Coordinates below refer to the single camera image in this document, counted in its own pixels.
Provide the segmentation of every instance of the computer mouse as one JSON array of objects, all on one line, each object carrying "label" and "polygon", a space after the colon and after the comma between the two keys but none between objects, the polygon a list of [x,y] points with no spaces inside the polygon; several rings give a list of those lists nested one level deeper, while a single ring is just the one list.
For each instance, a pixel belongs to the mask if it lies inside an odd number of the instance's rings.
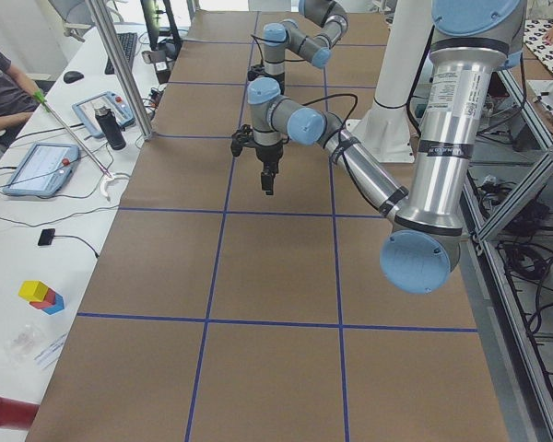
[{"label": "computer mouse", "polygon": [[84,74],[78,71],[67,71],[64,74],[64,83],[70,84],[74,83],[77,80],[84,78]]}]

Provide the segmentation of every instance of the blue joint cap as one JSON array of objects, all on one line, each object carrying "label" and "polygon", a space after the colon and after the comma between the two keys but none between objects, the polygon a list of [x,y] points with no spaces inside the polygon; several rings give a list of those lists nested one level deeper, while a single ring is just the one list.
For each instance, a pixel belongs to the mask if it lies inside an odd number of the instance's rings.
[{"label": "blue joint cap", "polygon": [[280,23],[269,23],[265,26],[263,38],[268,46],[278,46],[287,40],[287,30]]},{"label": "blue joint cap", "polygon": [[330,58],[332,58],[332,51],[330,51],[328,48],[321,48],[313,55],[312,65],[314,65],[318,69],[324,69],[330,61]]},{"label": "blue joint cap", "polygon": [[248,85],[248,104],[263,104],[280,95],[280,86],[274,78],[262,76]]},{"label": "blue joint cap", "polygon": [[295,110],[287,121],[287,134],[291,140],[302,145],[312,145],[320,139],[325,130],[325,118],[317,110],[301,108]]},{"label": "blue joint cap", "polygon": [[383,244],[380,264],[385,277],[400,289],[427,294],[441,287],[451,262],[436,239],[416,230],[394,232]]},{"label": "blue joint cap", "polygon": [[483,0],[459,2],[434,0],[432,22],[440,31],[453,37],[469,37],[492,29],[506,20],[520,0]]},{"label": "blue joint cap", "polygon": [[504,70],[507,70],[507,69],[512,69],[513,67],[520,64],[520,56],[521,56],[522,53],[523,53],[522,51],[517,51],[517,52],[513,52],[510,55],[508,55],[508,58],[506,59],[504,64],[502,66],[500,66],[497,70],[498,71],[504,71]]}]

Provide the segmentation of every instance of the white desk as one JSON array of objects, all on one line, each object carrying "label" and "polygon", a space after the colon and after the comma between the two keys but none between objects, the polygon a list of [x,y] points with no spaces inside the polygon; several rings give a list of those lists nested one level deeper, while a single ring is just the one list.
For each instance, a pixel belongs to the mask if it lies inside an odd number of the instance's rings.
[{"label": "white desk", "polygon": [[[145,27],[124,25],[119,32],[134,31],[141,35]],[[133,74],[142,98],[158,85],[154,69],[144,64],[140,53],[146,47],[137,45]],[[104,75],[107,55],[102,47],[99,33],[92,29],[86,35],[86,42],[67,66],[84,74],[82,80],[65,84],[60,77],[47,96],[48,102],[68,124],[78,122],[71,105],[106,90],[124,96],[116,76]],[[29,134],[58,127],[57,121],[43,108],[38,108],[21,134]],[[88,136],[84,128],[77,129],[80,138]],[[127,141],[125,149],[112,151],[103,147],[96,155],[105,164],[114,163],[111,171],[131,173],[139,155],[138,146],[143,143],[139,128],[134,125],[124,132]],[[65,132],[38,134],[15,142],[0,161],[0,167],[16,166],[33,142],[50,139],[55,143],[73,143]],[[102,140],[89,139],[86,145],[96,149]],[[0,185],[5,184],[10,173],[0,171]],[[71,180],[60,193],[66,195],[87,195],[100,182],[101,173],[89,159],[82,159]],[[118,180],[109,185],[111,201],[97,190],[86,199],[53,198],[9,198],[0,193],[0,216],[29,224],[48,222],[73,213],[88,212],[99,207],[114,207],[119,203],[127,181]],[[56,235],[75,235],[100,251],[107,237],[116,210],[104,210],[91,215],[76,216],[65,221],[50,224]],[[56,238],[49,247],[40,248],[37,240],[45,227],[22,227],[0,220],[0,396],[20,401],[40,403],[53,373],[55,364],[41,370],[32,357],[57,337],[66,333],[76,315],[79,303],[88,285],[96,264],[92,251],[77,239]],[[31,307],[18,297],[20,285],[25,280],[41,280],[61,294],[65,299],[65,310],[52,316]],[[33,324],[44,334],[44,341],[30,353],[22,364],[15,364],[6,355],[5,344],[26,325]],[[24,431],[0,429],[0,442],[22,441]]]}]

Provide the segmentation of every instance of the red object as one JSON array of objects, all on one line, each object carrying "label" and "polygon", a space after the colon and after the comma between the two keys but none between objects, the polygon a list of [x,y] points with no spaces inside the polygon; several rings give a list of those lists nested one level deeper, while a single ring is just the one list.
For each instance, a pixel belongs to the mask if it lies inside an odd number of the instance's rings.
[{"label": "red object", "polygon": [[39,410],[36,403],[15,401],[0,397],[0,427],[28,430]]},{"label": "red object", "polygon": [[43,310],[44,308],[53,307],[55,305],[55,296],[57,294],[51,289],[47,289],[47,294],[45,295],[45,299],[43,301],[31,301],[29,304],[31,304],[34,308],[38,308],[39,310]]}]

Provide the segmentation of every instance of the keyboard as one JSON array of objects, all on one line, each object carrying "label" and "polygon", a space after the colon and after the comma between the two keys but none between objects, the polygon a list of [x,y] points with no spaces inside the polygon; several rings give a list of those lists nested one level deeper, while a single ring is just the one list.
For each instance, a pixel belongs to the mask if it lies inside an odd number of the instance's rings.
[{"label": "keyboard", "polygon": [[[117,33],[117,37],[121,42],[121,47],[125,54],[125,60],[129,63],[129,68],[133,67],[133,59],[135,57],[135,47],[137,45],[137,33],[136,32],[120,32]],[[107,61],[107,65],[104,68],[106,75],[114,74],[114,67],[112,67],[111,59]]]}]

